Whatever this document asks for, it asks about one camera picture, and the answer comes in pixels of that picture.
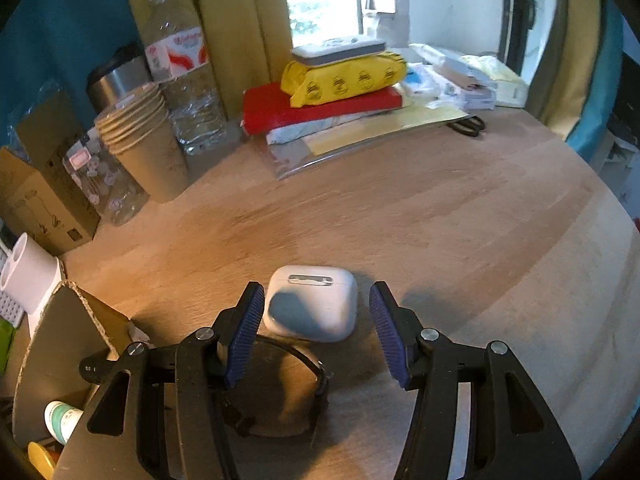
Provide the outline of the brown cardboard box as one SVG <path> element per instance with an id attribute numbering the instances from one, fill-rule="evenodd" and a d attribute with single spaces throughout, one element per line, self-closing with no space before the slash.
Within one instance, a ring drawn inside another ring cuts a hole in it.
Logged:
<path id="1" fill-rule="evenodd" d="M 21 448 L 50 432 L 44 422 L 49 402 L 83 408 L 93 388 L 79 371 L 87 356 L 104 351 L 116 360 L 134 342 L 150 342 L 126 315 L 65 281 L 55 287 L 27 346 L 14 393 L 12 431 Z"/>

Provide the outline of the white earbuds case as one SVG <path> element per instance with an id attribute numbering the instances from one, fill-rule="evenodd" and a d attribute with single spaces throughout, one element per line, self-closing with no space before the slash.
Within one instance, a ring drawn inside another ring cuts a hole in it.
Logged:
<path id="1" fill-rule="evenodd" d="M 273 335 L 339 342 L 355 329 L 358 309 L 356 278 L 333 266 L 281 266 L 271 275 L 262 316 Z"/>

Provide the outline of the white green labelled bottle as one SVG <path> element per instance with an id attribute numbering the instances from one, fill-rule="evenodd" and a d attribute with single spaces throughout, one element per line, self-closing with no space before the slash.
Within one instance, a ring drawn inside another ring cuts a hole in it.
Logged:
<path id="1" fill-rule="evenodd" d="M 44 409 L 43 419 L 50 435 L 59 444 L 66 445 L 83 414 L 84 411 L 79 408 L 54 400 Z"/>

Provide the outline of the green box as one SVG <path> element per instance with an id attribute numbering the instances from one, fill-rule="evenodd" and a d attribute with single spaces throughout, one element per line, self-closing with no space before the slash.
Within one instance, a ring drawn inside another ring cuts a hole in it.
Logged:
<path id="1" fill-rule="evenodd" d="M 14 334 L 15 328 L 12 324 L 4 318 L 0 318 L 0 376 L 6 372 Z"/>

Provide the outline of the white perforated plastic basket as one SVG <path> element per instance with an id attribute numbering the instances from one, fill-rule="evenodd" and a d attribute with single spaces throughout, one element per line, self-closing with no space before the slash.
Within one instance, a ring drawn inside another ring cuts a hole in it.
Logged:
<path id="1" fill-rule="evenodd" d="M 6 246 L 1 245 L 0 252 L 0 268 L 4 270 L 4 267 L 9 261 L 9 249 Z M 9 322 L 14 328 L 19 328 L 24 316 L 24 309 L 14 301 L 5 292 L 0 292 L 0 315 Z"/>

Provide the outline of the white desk lamp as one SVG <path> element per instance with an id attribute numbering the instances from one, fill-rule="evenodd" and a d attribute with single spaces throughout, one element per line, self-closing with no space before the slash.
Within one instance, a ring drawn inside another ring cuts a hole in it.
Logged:
<path id="1" fill-rule="evenodd" d="M 50 255 L 27 233 L 9 250 L 9 261 L 1 270 L 1 291 L 24 309 L 29 336 L 34 336 L 44 307 L 63 280 L 61 260 Z"/>

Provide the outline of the brown lamp packaging box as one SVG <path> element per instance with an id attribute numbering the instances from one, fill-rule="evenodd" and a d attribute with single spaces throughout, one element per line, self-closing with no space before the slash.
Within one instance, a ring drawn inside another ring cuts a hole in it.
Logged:
<path id="1" fill-rule="evenodd" d="M 15 125 L 28 156 L 1 149 L 1 219 L 55 256 L 90 242 L 100 216 L 67 173 L 63 158 L 84 133 L 72 101 L 56 90 Z"/>

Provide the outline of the stack of brown paper cups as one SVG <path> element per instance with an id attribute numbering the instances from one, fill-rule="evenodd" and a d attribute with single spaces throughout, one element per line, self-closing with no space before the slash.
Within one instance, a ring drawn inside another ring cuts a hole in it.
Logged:
<path id="1" fill-rule="evenodd" d="M 157 203 L 168 203 L 189 185 L 188 168 L 160 86 L 142 84 L 94 120 L 108 151 Z"/>

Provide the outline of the black scissors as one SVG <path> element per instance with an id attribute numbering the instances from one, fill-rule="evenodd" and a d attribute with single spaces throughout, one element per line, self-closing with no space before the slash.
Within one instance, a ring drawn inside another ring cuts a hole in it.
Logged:
<path id="1" fill-rule="evenodd" d="M 468 136 L 469 138 L 477 138 L 485 129 L 484 120 L 478 116 L 468 116 L 460 118 L 454 122 L 448 122 L 447 127 L 452 131 Z"/>

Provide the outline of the red book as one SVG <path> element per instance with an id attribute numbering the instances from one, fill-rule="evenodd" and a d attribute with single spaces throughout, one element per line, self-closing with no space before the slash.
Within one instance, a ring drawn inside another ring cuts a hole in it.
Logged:
<path id="1" fill-rule="evenodd" d="M 367 112 L 398 110 L 402 96 L 393 87 L 321 105 L 292 107 L 290 97 L 280 84 L 265 84 L 243 94 L 241 126 L 249 136 L 259 136 L 271 130 L 313 122 L 314 120 Z"/>

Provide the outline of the stainless steel kettle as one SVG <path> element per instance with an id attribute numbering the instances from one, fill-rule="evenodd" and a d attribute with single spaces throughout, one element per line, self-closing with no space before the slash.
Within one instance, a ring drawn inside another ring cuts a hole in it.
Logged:
<path id="1" fill-rule="evenodd" d="M 99 114 L 128 92 L 151 81 L 142 47 L 134 41 L 118 48 L 107 62 L 87 76 L 86 91 Z"/>

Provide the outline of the white medicine boxes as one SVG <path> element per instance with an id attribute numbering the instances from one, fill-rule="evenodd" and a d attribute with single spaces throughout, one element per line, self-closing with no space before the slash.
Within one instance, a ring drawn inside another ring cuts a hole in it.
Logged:
<path id="1" fill-rule="evenodd" d="M 497 104 L 496 84 L 481 70 L 428 44 L 409 44 L 440 89 L 439 99 L 460 110 L 493 110 Z"/>

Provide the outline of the yellow wipes pack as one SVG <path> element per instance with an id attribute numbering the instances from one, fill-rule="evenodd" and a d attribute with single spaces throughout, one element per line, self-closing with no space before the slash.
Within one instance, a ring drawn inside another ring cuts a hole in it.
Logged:
<path id="1" fill-rule="evenodd" d="M 407 70 L 406 60 L 390 51 L 318 67 L 292 61 L 285 66 L 280 89 L 294 108 L 316 106 L 391 87 Z"/>

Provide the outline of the small grey white box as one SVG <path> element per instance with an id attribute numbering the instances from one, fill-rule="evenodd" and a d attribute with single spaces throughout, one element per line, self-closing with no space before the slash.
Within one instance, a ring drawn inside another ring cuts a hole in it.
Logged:
<path id="1" fill-rule="evenodd" d="M 306 66 L 316 67 L 362 58 L 384 52 L 386 42 L 367 36 L 333 38 L 321 44 L 306 44 L 291 50 L 292 59 Z"/>

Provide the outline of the yellow curtain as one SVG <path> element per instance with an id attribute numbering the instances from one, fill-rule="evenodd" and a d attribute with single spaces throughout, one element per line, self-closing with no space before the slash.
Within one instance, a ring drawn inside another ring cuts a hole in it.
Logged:
<path id="1" fill-rule="evenodd" d="M 291 61 L 292 35 L 286 0 L 179 0 L 201 20 L 218 93 L 229 118 L 241 115 L 243 93 L 281 79 Z M 142 28 L 148 0 L 129 0 Z"/>

